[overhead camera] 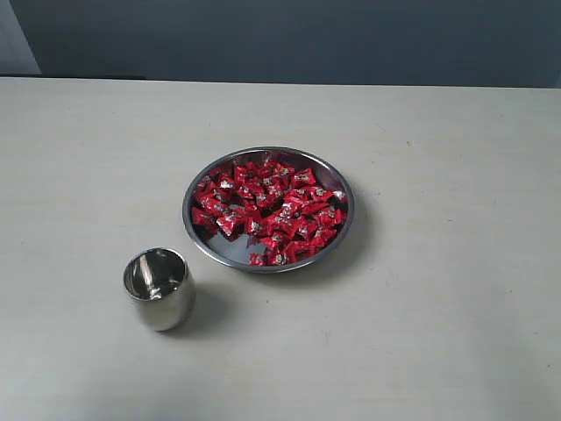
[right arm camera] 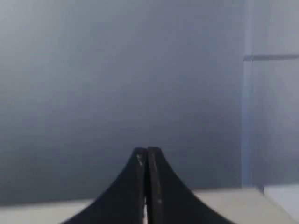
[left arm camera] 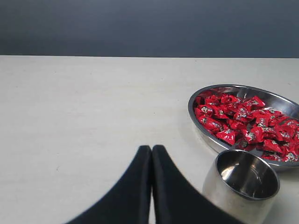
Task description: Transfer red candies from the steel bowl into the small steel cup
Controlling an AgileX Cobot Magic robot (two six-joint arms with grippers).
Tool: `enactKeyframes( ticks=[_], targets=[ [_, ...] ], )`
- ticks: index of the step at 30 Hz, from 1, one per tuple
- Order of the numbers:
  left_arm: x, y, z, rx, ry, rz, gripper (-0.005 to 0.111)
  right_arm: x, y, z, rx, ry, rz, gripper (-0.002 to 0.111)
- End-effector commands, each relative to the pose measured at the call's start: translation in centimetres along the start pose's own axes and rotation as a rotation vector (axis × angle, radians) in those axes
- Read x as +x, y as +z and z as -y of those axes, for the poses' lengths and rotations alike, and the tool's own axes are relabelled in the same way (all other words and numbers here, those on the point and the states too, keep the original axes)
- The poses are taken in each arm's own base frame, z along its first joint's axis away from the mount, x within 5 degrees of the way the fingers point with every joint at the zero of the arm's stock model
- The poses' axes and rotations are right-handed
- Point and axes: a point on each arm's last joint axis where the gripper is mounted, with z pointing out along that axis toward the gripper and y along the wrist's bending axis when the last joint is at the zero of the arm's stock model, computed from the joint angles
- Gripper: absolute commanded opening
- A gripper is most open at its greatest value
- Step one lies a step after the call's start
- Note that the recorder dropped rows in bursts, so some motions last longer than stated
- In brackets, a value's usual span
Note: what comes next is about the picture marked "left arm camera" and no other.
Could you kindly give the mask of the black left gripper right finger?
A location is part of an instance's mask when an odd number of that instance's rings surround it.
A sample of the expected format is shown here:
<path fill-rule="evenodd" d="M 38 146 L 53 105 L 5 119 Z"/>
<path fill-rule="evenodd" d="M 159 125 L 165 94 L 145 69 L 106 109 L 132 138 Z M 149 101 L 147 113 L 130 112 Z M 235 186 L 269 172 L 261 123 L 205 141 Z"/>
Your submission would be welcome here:
<path fill-rule="evenodd" d="M 157 224 L 239 224 L 203 197 L 181 174 L 163 145 L 152 149 Z"/>

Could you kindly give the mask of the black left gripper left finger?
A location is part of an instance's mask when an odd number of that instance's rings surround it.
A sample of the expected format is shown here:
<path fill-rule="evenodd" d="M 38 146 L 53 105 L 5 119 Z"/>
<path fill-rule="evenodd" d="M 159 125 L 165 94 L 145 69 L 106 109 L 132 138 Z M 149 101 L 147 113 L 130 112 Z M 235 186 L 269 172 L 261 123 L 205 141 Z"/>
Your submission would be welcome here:
<path fill-rule="evenodd" d="M 117 183 L 70 224 L 147 224 L 152 186 L 152 151 L 139 146 Z"/>

